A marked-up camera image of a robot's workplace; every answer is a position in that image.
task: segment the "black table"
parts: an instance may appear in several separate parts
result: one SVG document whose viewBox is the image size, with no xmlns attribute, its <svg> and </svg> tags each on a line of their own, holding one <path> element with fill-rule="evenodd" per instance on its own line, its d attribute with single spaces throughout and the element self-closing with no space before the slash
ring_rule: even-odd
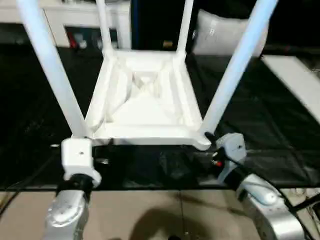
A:
<svg viewBox="0 0 320 240">
<path fill-rule="evenodd" d="M 86 114 L 102 57 L 66 48 L 59 53 Z M 202 116 L 228 61 L 216 56 L 186 58 Z M 30 47 L 0 46 L 0 72 L 0 188 L 25 179 L 50 160 L 24 190 L 54 190 L 63 169 L 60 148 L 51 145 L 71 135 L 66 120 Z M 278 187 L 320 186 L 320 126 L 260 59 L 250 62 L 216 134 L 232 132 L 244 134 L 245 164 Z M 109 164 L 95 162 L 102 175 L 98 190 L 223 188 L 198 165 L 210 162 L 210 154 L 195 156 L 183 147 L 157 146 L 129 146 L 109 154 Z"/>
</svg>

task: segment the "white pillow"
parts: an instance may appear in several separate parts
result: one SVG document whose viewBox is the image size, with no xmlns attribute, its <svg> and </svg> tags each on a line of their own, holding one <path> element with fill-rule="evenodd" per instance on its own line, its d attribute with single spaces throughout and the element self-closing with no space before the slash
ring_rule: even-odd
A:
<svg viewBox="0 0 320 240">
<path fill-rule="evenodd" d="M 193 52 L 196 55 L 231 56 L 247 27 L 248 20 L 224 18 L 200 10 L 197 18 L 197 37 Z M 259 56 L 266 44 L 268 25 L 262 33 L 253 55 Z"/>
</svg>

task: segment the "red object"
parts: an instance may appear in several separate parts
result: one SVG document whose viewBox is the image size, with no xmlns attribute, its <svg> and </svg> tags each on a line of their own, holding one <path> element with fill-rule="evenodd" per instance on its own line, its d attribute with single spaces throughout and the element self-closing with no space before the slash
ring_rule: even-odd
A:
<svg viewBox="0 0 320 240">
<path fill-rule="evenodd" d="M 76 42 L 74 36 L 72 35 L 71 32 L 67 32 L 67 36 L 69 38 L 70 47 L 75 49 L 77 47 L 77 42 Z"/>
<path fill-rule="evenodd" d="M 222 167 L 222 162 L 216 161 L 216 162 L 215 162 L 215 165 L 216 165 L 217 167 Z"/>
</svg>

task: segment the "floor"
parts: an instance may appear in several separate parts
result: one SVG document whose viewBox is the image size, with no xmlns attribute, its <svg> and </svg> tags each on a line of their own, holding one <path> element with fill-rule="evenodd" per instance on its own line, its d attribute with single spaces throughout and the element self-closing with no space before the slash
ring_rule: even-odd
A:
<svg viewBox="0 0 320 240">
<path fill-rule="evenodd" d="M 288 191 L 287 195 L 300 200 Z M 41 239 L 53 192 L 23 192 L 0 221 L 0 238 Z M 302 216 L 311 227 L 308 216 Z M 85 240 L 259 240 L 253 222 L 229 190 L 97 191 Z"/>
</svg>

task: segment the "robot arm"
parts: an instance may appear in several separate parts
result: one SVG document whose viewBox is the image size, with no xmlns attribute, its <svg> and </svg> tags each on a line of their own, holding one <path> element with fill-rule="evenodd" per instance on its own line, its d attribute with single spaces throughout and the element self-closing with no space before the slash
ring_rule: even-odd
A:
<svg viewBox="0 0 320 240">
<path fill-rule="evenodd" d="M 243 135 L 228 133 L 216 141 L 216 146 L 216 159 L 232 160 L 224 161 L 218 180 L 236 191 L 238 200 L 252 218 L 261 239 L 304 240 L 304 229 L 289 211 L 281 193 L 269 182 L 236 164 L 243 164 L 246 157 Z"/>
<path fill-rule="evenodd" d="M 61 147 L 65 181 L 48 209 L 43 239 L 82 240 L 91 191 L 100 184 L 101 176 L 93 168 L 90 139 L 68 138 Z"/>
<path fill-rule="evenodd" d="M 223 159 L 218 180 L 236 191 L 263 240 L 304 240 L 299 220 L 289 211 L 281 193 L 259 176 L 239 167 L 247 155 L 242 134 L 228 133 L 216 141 L 212 163 Z M 64 182 L 48 210 L 45 240 L 81 240 L 87 223 L 91 191 L 101 182 L 93 167 L 92 144 L 86 138 L 62 142 Z"/>
</svg>

